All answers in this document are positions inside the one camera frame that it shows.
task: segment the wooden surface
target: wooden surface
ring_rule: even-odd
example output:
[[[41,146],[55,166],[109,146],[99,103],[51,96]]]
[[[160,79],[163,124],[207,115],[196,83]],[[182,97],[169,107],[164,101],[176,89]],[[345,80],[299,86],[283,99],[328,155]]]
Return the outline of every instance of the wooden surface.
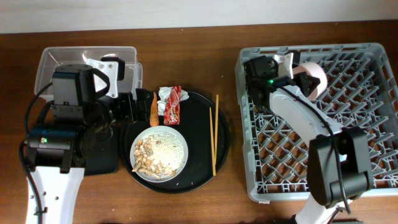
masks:
[[[27,181],[17,147],[25,137],[23,115],[33,98],[37,66],[46,47],[134,46],[144,68],[145,88],[179,84],[213,100],[220,94],[220,109],[231,133],[223,168],[209,183],[189,193],[167,195],[146,189],[122,164],[115,174],[84,178],[74,223],[247,223],[290,218],[304,202],[260,205],[247,196],[234,77],[239,51],[258,46],[379,42],[397,74],[397,31],[397,21],[379,21],[0,35],[0,222],[25,220]],[[361,198],[351,209],[351,216],[338,218],[396,223],[398,197]]]

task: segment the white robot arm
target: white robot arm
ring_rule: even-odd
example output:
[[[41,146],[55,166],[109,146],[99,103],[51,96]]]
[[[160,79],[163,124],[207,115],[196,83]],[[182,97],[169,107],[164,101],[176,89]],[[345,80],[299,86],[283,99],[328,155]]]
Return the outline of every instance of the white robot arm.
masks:
[[[326,74],[299,61],[300,52],[252,58],[244,63],[246,83],[257,108],[283,118],[309,148],[311,196],[291,222],[324,224],[339,210],[350,213],[348,204],[371,189],[368,142],[363,130],[344,128],[310,102],[326,89]]]
[[[36,94],[28,107],[27,137],[19,149],[29,182],[27,224],[72,223],[78,189],[88,170],[90,151],[99,143],[98,135],[112,129],[111,124],[117,121],[149,119],[149,111],[141,105],[150,105],[152,98],[147,95],[152,92],[136,89],[136,99],[132,92],[118,92],[117,83],[124,80],[124,66],[117,57],[86,59],[86,65],[61,65],[55,69],[52,82]],[[29,130],[30,109],[51,85],[53,100],[46,103]],[[49,109],[54,122],[46,123]],[[111,138],[117,136],[111,132],[106,139]]]

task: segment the black round tray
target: black round tray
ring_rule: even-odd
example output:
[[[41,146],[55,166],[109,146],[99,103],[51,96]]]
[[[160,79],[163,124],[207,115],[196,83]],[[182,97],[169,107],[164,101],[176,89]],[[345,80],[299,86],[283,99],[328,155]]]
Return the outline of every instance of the black round tray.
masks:
[[[215,128],[215,104],[208,98],[187,91],[189,99],[180,103],[180,124],[170,126],[182,134],[188,144],[188,161],[178,176],[163,183],[152,183],[131,172],[130,148],[132,142],[143,130],[149,128],[149,122],[135,122],[122,128],[120,135],[120,155],[127,171],[143,186],[161,193],[177,194],[196,189],[213,178],[211,168],[210,116],[213,112]],[[218,112],[218,148],[216,170],[224,164],[229,149],[229,128],[224,114]]]

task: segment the chopsticks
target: chopsticks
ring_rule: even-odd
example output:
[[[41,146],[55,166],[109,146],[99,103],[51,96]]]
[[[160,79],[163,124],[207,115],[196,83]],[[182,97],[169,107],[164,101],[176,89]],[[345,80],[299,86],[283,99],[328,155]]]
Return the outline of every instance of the chopsticks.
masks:
[[[217,160],[217,139],[218,139],[218,95],[216,95],[216,124],[215,136],[213,136],[213,115],[210,110],[210,139],[211,139],[211,160],[213,162],[213,176],[216,175],[216,160]]]
[[[211,115],[211,108],[210,109],[210,139],[211,139],[211,161],[213,167],[213,176],[216,175],[216,159],[214,155],[214,136],[213,136],[213,117]]]
[[[216,129],[215,129],[215,136],[214,136],[214,155],[217,160],[217,135],[218,135],[218,94],[216,95]]]

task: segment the gray dish rack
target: gray dish rack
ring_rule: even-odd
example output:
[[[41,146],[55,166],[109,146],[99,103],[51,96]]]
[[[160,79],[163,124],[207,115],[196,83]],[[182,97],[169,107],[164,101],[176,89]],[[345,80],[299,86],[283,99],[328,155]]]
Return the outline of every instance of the gray dish rack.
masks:
[[[300,63],[316,62],[328,88],[314,104],[346,127],[367,132],[373,189],[363,196],[398,195],[398,87],[380,44],[332,44],[242,49],[235,66],[243,126],[243,157],[249,198],[305,200],[308,148],[282,118],[259,113],[248,97],[243,63],[261,55],[301,52]]]

